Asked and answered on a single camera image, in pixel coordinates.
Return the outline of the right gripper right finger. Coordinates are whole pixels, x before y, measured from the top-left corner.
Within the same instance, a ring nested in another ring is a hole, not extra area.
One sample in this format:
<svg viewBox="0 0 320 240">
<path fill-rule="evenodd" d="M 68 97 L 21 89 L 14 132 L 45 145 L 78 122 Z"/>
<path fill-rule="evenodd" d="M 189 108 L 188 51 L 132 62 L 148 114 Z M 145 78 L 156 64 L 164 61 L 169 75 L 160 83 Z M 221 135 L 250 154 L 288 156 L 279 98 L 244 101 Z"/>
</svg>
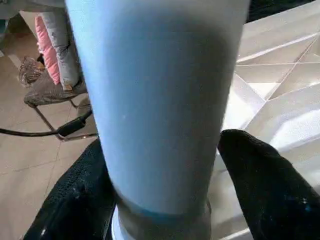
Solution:
<svg viewBox="0 0 320 240">
<path fill-rule="evenodd" d="M 217 148 L 253 239 L 320 238 L 320 196 L 289 160 L 244 130 L 223 130 Z"/>
</svg>

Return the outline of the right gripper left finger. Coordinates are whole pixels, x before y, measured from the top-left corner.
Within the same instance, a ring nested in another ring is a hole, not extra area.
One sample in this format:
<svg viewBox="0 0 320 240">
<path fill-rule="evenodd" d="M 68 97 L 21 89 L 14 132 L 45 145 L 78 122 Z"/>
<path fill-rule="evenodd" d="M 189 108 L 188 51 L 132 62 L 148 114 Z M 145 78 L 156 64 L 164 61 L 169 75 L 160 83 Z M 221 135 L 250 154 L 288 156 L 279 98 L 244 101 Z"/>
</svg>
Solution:
<svg viewBox="0 0 320 240">
<path fill-rule="evenodd" d="M 57 180 L 24 240 L 110 240 L 115 192 L 93 141 Z"/>
</svg>

